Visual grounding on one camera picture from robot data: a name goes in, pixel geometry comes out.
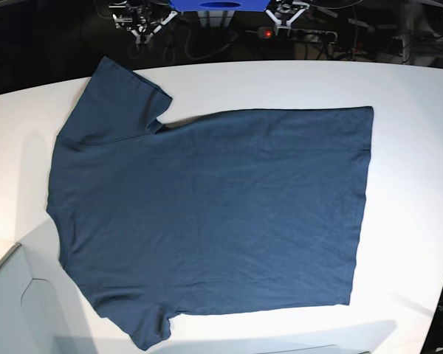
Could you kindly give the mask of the dark blue T-shirt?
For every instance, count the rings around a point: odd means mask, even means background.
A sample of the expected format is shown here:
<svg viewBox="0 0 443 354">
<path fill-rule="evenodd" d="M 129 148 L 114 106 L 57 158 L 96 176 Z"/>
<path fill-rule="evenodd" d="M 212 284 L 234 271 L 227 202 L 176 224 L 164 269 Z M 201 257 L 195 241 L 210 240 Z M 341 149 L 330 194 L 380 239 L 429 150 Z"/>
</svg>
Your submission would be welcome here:
<svg viewBox="0 0 443 354">
<path fill-rule="evenodd" d="M 141 350 L 179 314 L 348 305 L 374 111 L 222 111 L 168 128 L 172 99 L 109 58 L 58 133 L 59 260 Z"/>
</svg>

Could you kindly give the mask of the power strip with red light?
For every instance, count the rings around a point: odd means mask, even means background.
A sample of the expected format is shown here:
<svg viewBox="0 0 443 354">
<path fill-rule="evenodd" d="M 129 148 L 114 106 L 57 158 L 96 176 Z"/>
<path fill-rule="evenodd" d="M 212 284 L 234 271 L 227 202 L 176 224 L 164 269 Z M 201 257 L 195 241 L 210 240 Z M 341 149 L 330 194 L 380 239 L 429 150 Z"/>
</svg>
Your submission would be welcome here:
<svg viewBox="0 0 443 354">
<path fill-rule="evenodd" d="M 273 27 L 259 27 L 255 31 L 260 39 L 297 41 L 308 44 L 333 44 L 337 41 L 337 33 L 321 29 L 278 29 L 276 32 Z"/>
</svg>

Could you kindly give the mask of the blue box with oval hole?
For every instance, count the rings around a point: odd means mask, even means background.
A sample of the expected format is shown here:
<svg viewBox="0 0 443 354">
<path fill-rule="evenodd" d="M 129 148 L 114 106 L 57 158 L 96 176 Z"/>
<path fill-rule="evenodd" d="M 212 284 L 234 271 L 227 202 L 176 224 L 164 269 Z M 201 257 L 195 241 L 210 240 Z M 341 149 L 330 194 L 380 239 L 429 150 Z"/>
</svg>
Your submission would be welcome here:
<svg viewBox="0 0 443 354">
<path fill-rule="evenodd" d="M 170 0 L 170 4 L 181 12 L 203 10 L 263 12 L 269 0 Z"/>
</svg>

